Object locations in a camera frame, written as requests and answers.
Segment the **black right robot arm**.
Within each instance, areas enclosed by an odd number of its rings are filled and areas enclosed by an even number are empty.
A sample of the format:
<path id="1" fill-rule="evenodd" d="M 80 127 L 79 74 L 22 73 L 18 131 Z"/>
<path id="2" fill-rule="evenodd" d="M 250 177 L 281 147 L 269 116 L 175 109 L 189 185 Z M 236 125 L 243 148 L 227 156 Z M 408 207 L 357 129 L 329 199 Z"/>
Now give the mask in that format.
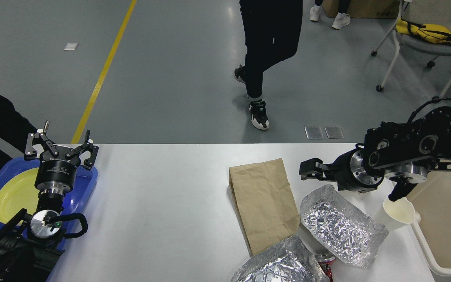
<path id="1" fill-rule="evenodd" d="M 427 180 L 429 172 L 451 172 L 451 107 L 437 107 L 422 118 L 417 114 L 434 97 L 415 110 L 406 123 L 382 122 L 370 128 L 363 143 L 333 163 L 312 158 L 299 165 L 302 180 L 333 181 L 339 190 L 374 191 L 384 179 L 395 182 L 388 195 L 395 202 Z"/>

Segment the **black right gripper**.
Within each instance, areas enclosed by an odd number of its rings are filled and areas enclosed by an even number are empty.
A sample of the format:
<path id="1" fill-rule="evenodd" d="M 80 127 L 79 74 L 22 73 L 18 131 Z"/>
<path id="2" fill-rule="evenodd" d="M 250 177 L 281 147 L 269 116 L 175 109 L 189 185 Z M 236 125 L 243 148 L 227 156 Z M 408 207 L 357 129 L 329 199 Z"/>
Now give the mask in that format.
<path id="1" fill-rule="evenodd" d="M 317 179 L 319 181 L 332 181 L 332 176 L 338 183 L 338 190 L 348 190 L 358 193 L 368 193 L 377 190 L 384 178 L 369 174 L 362 162 L 363 149 L 354 149 L 346 152 L 331 164 L 324 164 L 321 159 L 311 158 L 299 165 L 301 180 Z"/>

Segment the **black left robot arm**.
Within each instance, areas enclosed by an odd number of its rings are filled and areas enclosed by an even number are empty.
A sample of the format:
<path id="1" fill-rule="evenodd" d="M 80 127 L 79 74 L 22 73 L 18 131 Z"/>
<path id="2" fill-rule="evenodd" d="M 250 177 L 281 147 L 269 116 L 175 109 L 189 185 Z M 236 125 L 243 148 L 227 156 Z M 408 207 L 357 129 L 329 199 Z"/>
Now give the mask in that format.
<path id="1" fill-rule="evenodd" d="M 0 282 L 45 282 L 63 255 L 62 241 L 83 236 L 89 229 L 84 214 L 65 214 L 66 195 L 74 190 L 79 168 L 92 170 L 98 146 L 85 133 L 73 148 L 47 136 L 49 121 L 27 136 L 23 159 L 39 162 L 34 187 L 35 210 L 21 208 L 0 228 Z"/>

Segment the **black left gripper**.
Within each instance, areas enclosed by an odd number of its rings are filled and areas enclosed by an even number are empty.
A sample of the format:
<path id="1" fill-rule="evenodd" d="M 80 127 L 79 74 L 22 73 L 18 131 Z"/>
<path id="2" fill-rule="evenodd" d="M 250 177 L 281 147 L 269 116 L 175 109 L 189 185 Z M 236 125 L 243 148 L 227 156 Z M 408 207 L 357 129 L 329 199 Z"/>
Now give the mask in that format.
<path id="1" fill-rule="evenodd" d="M 59 151 L 56 145 L 46 135 L 49 123 L 47 120 L 43 129 L 28 134 L 24 150 L 24 160 L 40 160 L 40 166 L 34 184 L 39 191 L 66 195 L 74 188 L 78 166 L 86 170 L 91 170 L 95 164 L 99 148 L 90 139 L 90 130 L 86 130 L 83 144 L 74 149 L 70 149 L 67 153 L 67 159 L 58 159 Z M 38 152 L 34 148 L 36 145 L 41 146 L 43 149 L 39 157 Z M 84 152 L 89 152 L 90 157 L 85 159 L 81 164 L 79 157 Z"/>

